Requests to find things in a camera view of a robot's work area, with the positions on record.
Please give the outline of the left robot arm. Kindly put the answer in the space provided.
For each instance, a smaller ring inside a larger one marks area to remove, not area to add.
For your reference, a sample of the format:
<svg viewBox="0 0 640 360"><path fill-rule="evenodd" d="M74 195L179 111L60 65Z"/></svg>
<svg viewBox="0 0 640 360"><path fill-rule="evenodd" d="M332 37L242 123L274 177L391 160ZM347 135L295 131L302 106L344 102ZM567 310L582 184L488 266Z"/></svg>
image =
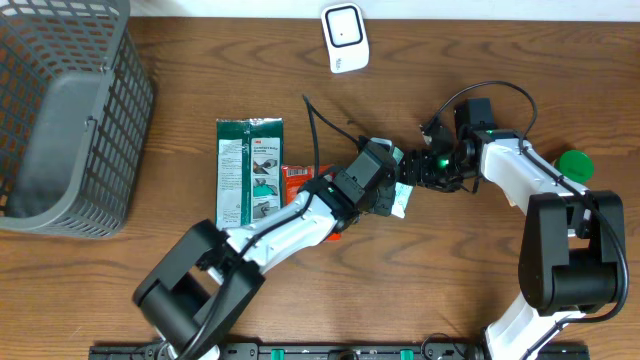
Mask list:
<svg viewBox="0 0 640 360"><path fill-rule="evenodd" d="M271 268L373 210L395 187L392 170L333 167L289 205L221 230L193 225L140 283L133 301L179 359L204 359L225 337Z"/></svg>

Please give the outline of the red snack packet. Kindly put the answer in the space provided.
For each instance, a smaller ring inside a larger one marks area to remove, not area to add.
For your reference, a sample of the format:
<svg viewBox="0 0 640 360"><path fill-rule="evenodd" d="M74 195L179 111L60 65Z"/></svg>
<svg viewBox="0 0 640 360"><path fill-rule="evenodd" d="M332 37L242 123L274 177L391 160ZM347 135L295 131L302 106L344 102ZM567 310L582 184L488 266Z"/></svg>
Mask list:
<svg viewBox="0 0 640 360"><path fill-rule="evenodd" d="M282 192L282 207L287 208L291 202L294 202L296 196L298 195L298 190L308 181L314 178L316 174L316 168L314 166L294 166L294 165L283 165L281 166L282 178L281 178L281 192ZM284 220L285 224L294 224L295 221L299 218L299 211L304 210L304 205L306 203L303 201L302 208L296 207L291 210L291 214ZM330 233L325 240L328 241L338 241L341 239L341 234L332 232Z"/></svg>

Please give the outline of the green white snack bag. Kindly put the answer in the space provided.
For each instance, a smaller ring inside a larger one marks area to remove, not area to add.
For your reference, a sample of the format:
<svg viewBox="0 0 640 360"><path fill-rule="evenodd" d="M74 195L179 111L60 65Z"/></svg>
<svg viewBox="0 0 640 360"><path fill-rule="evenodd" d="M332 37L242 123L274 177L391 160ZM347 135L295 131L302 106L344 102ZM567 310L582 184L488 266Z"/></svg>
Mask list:
<svg viewBox="0 0 640 360"><path fill-rule="evenodd" d="M283 120L219 119L215 223L255 223L280 210Z"/></svg>

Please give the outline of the teal white snack packet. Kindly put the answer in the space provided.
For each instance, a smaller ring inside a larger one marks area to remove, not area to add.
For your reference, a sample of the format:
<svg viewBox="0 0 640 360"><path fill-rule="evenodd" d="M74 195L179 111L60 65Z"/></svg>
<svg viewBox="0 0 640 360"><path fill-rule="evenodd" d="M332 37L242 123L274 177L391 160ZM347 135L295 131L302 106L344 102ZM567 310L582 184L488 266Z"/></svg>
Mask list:
<svg viewBox="0 0 640 360"><path fill-rule="evenodd" d="M406 216L406 208L413 191L413 186L407 185L402 182L403 168L401 162L403 160L404 153L397 146L393 147L391 153L393 158L397 162L394 202L391 208L391 214L398 218L404 219Z"/></svg>

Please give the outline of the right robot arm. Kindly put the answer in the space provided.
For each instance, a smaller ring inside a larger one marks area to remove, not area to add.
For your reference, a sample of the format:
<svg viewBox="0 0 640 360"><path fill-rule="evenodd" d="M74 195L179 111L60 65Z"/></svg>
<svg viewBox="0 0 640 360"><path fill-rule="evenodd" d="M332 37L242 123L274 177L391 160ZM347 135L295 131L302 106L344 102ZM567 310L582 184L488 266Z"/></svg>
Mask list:
<svg viewBox="0 0 640 360"><path fill-rule="evenodd" d="M443 193L475 177L497 185L525 216L520 292L468 359L536 359L570 324L607 321L624 306L630 271L621 198L566 178L514 130L466 130L458 144L414 150L403 183Z"/></svg>

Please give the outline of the green-lid white jar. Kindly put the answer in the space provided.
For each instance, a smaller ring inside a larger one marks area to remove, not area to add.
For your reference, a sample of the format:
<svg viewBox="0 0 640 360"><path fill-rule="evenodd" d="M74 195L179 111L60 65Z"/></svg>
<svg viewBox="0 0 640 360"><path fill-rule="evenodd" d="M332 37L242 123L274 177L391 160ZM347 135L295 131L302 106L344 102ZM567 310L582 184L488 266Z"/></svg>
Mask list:
<svg viewBox="0 0 640 360"><path fill-rule="evenodd" d="M581 184L590 180L595 172L592 159L579 150L564 152L554 161L554 167L565 177Z"/></svg>

